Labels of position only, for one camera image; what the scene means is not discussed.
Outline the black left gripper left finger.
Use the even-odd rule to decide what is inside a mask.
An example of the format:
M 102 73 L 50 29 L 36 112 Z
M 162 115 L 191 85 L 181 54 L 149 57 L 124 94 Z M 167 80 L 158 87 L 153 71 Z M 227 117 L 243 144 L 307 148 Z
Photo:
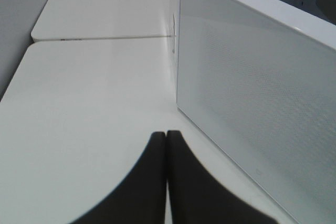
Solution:
M 165 133 L 154 132 L 122 182 L 75 223 L 164 223 Z

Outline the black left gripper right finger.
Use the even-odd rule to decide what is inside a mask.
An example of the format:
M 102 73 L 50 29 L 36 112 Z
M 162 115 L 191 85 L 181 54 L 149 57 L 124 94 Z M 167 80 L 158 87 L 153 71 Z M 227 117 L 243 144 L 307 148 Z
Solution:
M 271 223 L 199 162 L 180 131 L 166 136 L 166 175 L 173 223 Z

